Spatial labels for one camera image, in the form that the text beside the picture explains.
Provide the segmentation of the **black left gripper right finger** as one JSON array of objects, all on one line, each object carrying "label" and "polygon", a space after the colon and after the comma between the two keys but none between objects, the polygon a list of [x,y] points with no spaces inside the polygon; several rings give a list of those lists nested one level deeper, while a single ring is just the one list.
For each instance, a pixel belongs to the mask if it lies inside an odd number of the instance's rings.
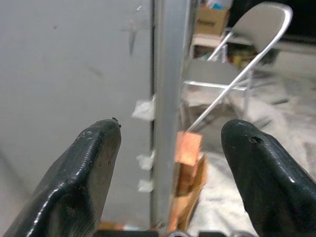
[{"label": "black left gripper right finger", "polygon": [[234,119],[223,125],[221,144],[258,236],[316,235],[316,183],[275,137]]}]

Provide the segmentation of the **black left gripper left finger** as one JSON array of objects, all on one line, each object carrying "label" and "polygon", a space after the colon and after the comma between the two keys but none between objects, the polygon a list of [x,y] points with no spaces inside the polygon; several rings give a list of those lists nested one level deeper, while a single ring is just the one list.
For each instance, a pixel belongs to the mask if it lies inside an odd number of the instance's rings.
[{"label": "black left gripper left finger", "polygon": [[121,145],[116,118],[84,129],[51,165],[6,237],[91,237],[96,232]]}]

